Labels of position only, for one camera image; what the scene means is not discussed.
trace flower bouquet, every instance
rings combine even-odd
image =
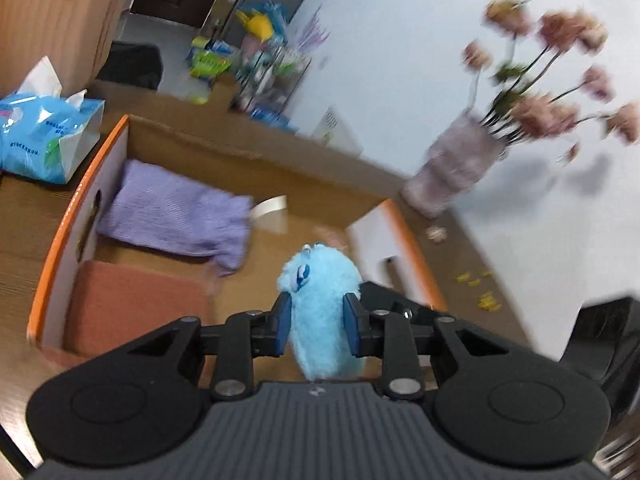
[[[559,58],[574,46],[586,54],[599,53],[608,33],[599,20],[582,10],[548,12],[540,18],[537,31],[542,52],[528,64],[516,63],[517,43],[534,30],[528,1],[494,0],[486,7],[485,22],[509,38],[510,48],[505,61],[491,74],[498,91],[484,116],[474,112],[474,104],[481,73],[493,59],[477,40],[463,50],[463,62],[473,74],[468,107],[431,145],[427,162],[402,190],[409,204],[425,216],[442,213],[457,193],[480,180],[514,144],[559,137],[591,120],[603,122],[606,136],[615,133],[626,144],[638,139],[635,103],[580,117],[577,105],[566,102],[578,90],[599,101],[613,99],[609,75],[599,66],[591,66],[578,84],[556,96],[535,92],[533,87]],[[574,142],[564,160],[570,162],[579,150],[579,143]]]

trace plush toy eye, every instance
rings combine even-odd
[[[298,275],[296,276],[296,290],[300,290],[306,282],[309,281],[311,268],[308,265],[300,265],[298,267]]]

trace red sponge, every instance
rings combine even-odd
[[[76,274],[65,350],[94,357],[182,316],[207,319],[201,283],[87,261]]]

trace gray ribbed panel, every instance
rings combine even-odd
[[[45,463],[30,480],[602,480],[583,463],[549,472],[480,463],[444,442],[418,406],[380,399],[370,384],[264,384],[214,406],[162,458],[119,470]]]

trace cable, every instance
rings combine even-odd
[[[31,472],[36,471],[29,459],[20,451],[15,442],[8,433],[0,425],[0,452],[5,456],[9,463],[14,466],[20,476],[26,478]]]

